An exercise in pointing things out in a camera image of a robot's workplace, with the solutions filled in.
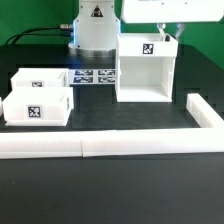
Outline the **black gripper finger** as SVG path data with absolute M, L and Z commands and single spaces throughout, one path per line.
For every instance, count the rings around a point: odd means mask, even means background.
M 164 31 L 165 28 L 166 28 L 166 24 L 164 24 L 164 23 L 158 23 L 157 24 L 157 29 L 158 29 L 158 31 L 161 35 L 161 40 L 162 41 L 165 41 L 165 39 L 166 39 L 166 33 Z
M 176 30 L 176 33 L 174 35 L 174 37 L 177 41 L 179 41 L 179 38 L 180 38 L 180 36 L 181 36 L 181 34 L 183 33 L 184 30 L 185 30 L 185 24 L 184 23 L 178 23 L 177 24 L 177 30 Z

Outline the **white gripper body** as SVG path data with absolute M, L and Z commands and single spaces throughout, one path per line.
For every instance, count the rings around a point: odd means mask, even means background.
M 224 17 L 224 0 L 123 0 L 126 23 L 217 22 Z

